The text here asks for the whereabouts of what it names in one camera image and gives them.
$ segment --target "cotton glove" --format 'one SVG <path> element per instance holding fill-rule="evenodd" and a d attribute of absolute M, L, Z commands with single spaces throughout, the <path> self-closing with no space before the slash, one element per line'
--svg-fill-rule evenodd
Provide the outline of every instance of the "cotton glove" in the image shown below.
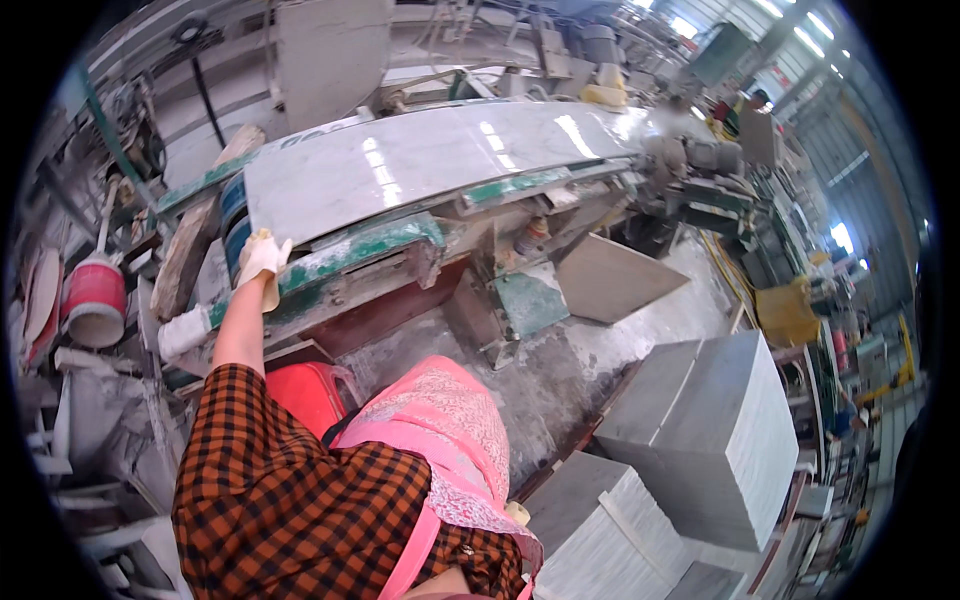
<path fill-rule="evenodd" d="M 240 251 L 240 277 L 237 278 L 237 287 L 264 271 L 270 274 L 263 288 L 263 312 L 265 313 L 269 313 L 280 304 L 276 276 L 283 273 L 287 258 L 290 257 L 290 250 L 293 248 L 293 240 L 287 240 L 283 242 L 283 246 L 278 247 L 270 230 L 261 229 L 247 238 L 247 243 Z"/>

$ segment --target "woman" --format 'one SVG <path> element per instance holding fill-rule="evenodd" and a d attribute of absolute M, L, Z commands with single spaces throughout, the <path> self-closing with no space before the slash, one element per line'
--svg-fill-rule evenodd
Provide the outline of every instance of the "woman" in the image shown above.
<path fill-rule="evenodd" d="M 180 464 L 173 520 L 194 595 L 530 597 L 522 561 L 536 575 L 542 547 L 503 510 L 506 430 L 453 361 L 416 365 L 331 449 L 269 397 L 262 313 L 289 252 L 262 229 L 241 253 Z"/>

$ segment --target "yellow hose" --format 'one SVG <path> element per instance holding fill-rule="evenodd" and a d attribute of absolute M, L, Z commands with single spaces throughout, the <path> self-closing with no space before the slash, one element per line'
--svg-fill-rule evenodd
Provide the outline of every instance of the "yellow hose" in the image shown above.
<path fill-rule="evenodd" d="M 740 296 L 740 291 L 736 289 L 735 285 L 733 285 L 730 276 L 727 275 L 727 270 L 723 268 L 723 264 L 720 262 L 720 259 L 717 258 L 716 252 L 713 251 L 713 246 L 710 244 L 709 240 L 707 240 L 707 237 L 702 231 L 700 231 L 700 237 L 703 238 L 704 244 L 707 246 L 707 251 L 710 253 L 710 257 L 713 258 L 713 263 L 716 264 L 717 269 L 720 270 L 723 278 L 727 281 L 727 285 L 729 285 L 730 289 L 733 290 L 733 294 L 736 296 L 736 299 L 740 300 L 744 306 L 747 306 L 747 302 L 744 301 L 743 297 Z M 756 317 L 754 316 L 754 307 L 752 302 L 749 306 L 749 310 L 745 310 L 744 312 L 746 313 L 747 318 L 750 320 L 750 324 L 754 327 L 754 329 L 760 329 L 760 325 L 756 322 Z"/>
<path fill-rule="evenodd" d="M 723 246 L 720 245 L 720 236 L 716 233 L 713 234 L 713 242 L 716 244 L 717 251 L 720 252 L 720 256 L 724 259 L 724 262 L 730 265 L 731 271 L 733 271 L 733 276 L 736 277 L 736 280 L 740 282 L 740 285 L 743 286 L 743 289 L 747 291 L 747 294 L 750 295 L 751 300 L 756 303 L 756 288 L 750 281 L 747 280 L 747 276 L 740 271 L 740 268 L 733 264 L 730 255 L 727 254 L 727 251 L 724 250 Z"/>

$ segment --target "blue roller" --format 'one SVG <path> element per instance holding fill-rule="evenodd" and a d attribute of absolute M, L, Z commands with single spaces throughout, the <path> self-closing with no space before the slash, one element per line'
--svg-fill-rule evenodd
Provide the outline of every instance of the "blue roller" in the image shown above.
<path fill-rule="evenodd" d="M 237 173 L 220 194 L 220 231 L 229 235 L 235 223 L 247 214 L 247 187 L 243 182 L 243 171 Z"/>
<path fill-rule="evenodd" d="M 247 238 L 250 237 L 250 216 L 246 215 L 233 226 L 227 237 L 224 238 L 224 249 L 227 252 L 227 268 L 230 273 L 230 282 L 236 282 L 240 273 L 240 251 L 243 250 Z"/>

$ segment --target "pink apron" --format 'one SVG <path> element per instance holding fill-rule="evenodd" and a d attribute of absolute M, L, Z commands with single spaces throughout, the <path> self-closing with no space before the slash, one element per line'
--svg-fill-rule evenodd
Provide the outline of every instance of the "pink apron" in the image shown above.
<path fill-rule="evenodd" d="M 397 600 L 413 585 L 441 522 L 510 534 L 531 563 L 531 597 L 543 546 L 504 510 L 510 488 L 507 430 L 487 389 L 442 356 L 422 360 L 371 400 L 333 447 L 382 442 L 430 464 L 430 492 L 380 600 Z"/>

